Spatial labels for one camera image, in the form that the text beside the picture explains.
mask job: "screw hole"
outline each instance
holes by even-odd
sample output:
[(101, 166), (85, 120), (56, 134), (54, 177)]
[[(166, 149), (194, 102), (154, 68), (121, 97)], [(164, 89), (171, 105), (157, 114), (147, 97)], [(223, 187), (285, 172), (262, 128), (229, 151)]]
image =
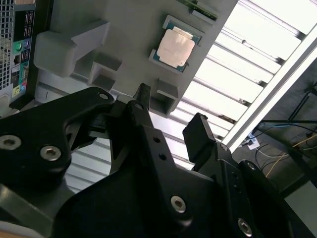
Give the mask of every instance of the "screw hole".
[(167, 157), (164, 154), (158, 155), (161, 160), (167, 160)]
[(47, 155), (49, 155), (49, 156), (55, 156), (56, 155), (56, 151), (53, 150), (53, 149), (48, 149), (45, 153)]
[(154, 140), (156, 143), (160, 143), (160, 139), (158, 139), (157, 137), (154, 137), (153, 140)]
[(238, 176), (237, 176), (234, 172), (232, 172), (232, 176), (233, 176), (235, 179), (238, 178)]
[(178, 201), (178, 200), (175, 201), (175, 205), (176, 205), (177, 207), (179, 207), (179, 208), (181, 208), (181, 207), (183, 206), (182, 202), (181, 202), (181, 201)]
[(106, 100), (109, 99), (109, 97), (108, 97), (106, 94), (103, 94), (103, 93), (99, 94), (99, 96), (100, 96), (102, 99), (106, 99)]
[(238, 193), (242, 193), (241, 190), (240, 190), (240, 188), (239, 188), (238, 186), (235, 185), (235, 186), (234, 186), (234, 189), (235, 189)]
[(7, 146), (15, 145), (15, 141), (11, 139), (5, 140), (3, 143)]

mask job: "metal screw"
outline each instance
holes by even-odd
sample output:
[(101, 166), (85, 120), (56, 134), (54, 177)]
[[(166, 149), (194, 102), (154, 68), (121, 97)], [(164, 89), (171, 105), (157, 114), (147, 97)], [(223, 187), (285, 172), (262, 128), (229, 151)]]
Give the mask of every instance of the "metal screw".
[(55, 146), (45, 146), (41, 149), (40, 155), (45, 160), (55, 161), (60, 158), (61, 151)]
[(256, 170), (256, 167), (254, 167), (254, 165), (251, 164), (250, 162), (248, 162), (248, 166), (249, 166), (252, 170)]
[(225, 151), (228, 150), (228, 147), (226, 147), (224, 144), (220, 144), (220, 147), (221, 147), (223, 150), (225, 150)]
[(179, 196), (172, 196), (170, 202), (176, 212), (184, 213), (186, 211), (186, 204), (184, 200)]
[(2, 150), (15, 150), (21, 144), (21, 139), (15, 135), (3, 135), (0, 137), (0, 149)]
[(239, 229), (247, 236), (251, 237), (252, 236), (252, 230), (251, 227), (249, 226), (248, 223), (245, 222), (242, 218), (238, 219), (238, 226)]
[(99, 96), (100, 96), (102, 99), (106, 99), (106, 100), (109, 99), (109, 97), (108, 97), (106, 94), (103, 94), (103, 93), (99, 94)]

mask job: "ventilation grille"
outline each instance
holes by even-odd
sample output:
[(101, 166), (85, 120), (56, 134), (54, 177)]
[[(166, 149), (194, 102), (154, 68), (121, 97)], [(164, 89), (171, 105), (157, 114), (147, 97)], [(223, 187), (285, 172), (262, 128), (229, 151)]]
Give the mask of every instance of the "ventilation grille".
[(0, 0), (0, 90), (10, 84), (14, 0)]

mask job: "green circuit board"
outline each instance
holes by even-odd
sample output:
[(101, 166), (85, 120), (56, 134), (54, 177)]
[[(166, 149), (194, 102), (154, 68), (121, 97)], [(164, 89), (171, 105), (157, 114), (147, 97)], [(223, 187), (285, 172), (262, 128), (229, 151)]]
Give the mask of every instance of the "green circuit board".
[(213, 21), (217, 21), (218, 19), (218, 17), (215, 14), (209, 12), (208, 10), (202, 8), (201, 6), (198, 6), (197, 1), (190, 1), (190, 0), (177, 0), (177, 1), (189, 7), (190, 10), (195, 10)]

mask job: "yellow cable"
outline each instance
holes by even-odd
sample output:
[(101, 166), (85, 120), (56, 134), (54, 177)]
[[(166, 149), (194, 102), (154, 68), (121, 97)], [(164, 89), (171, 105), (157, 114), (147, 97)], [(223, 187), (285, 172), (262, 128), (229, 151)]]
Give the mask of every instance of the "yellow cable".
[[(303, 141), (301, 141), (301, 142), (298, 142), (297, 144), (293, 145), (293, 148), (296, 147), (296, 146), (298, 146), (298, 145), (300, 145), (300, 144), (305, 143), (306, 141), (309, 141), (309, 140), (315, 138), (316, 136), (317, 136), (317, 134), (316, 134), (316, 135), (313, 135), (313, 136), (309, 137), (308, 139), (305, 139), (305, 140), (303, 140)], [(275, 165), (277, 165), (277, 163), (280, 162), (280, 160), (284, 157), (284, 155), (286, 155), (286, 153), (284, 153), (284, 154), (274, 163), (274, 165), (272, 166), (272, 168), (269, 170), (269, 172), (266, 174), (265, 177), (268, 177), (268, 175), (269, 175), (269, 174), (272, 172), (272, 170), (274, 169)]]

